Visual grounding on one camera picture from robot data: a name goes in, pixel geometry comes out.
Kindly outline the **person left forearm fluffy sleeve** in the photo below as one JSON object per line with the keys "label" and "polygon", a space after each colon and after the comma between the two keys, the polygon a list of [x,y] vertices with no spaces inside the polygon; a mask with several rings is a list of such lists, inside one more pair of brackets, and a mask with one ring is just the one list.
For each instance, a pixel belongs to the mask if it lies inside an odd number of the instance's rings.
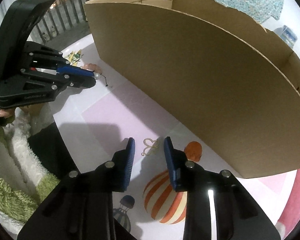
{"label": "person left forearm fluffy sleeve", "polygon": [[42,201],[58,185],[29,139],[53,123],[50,107],[25,107],[0,126],[0,224],[17,235]]}

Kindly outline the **person left hand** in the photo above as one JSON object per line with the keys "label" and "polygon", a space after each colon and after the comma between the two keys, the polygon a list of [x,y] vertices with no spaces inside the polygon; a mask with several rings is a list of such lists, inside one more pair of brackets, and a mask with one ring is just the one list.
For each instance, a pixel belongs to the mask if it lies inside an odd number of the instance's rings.
{"label": "person left hand", "polygon": [[15,116],[15,108],[10,109],[0,109],[0,118],[10,118]]}

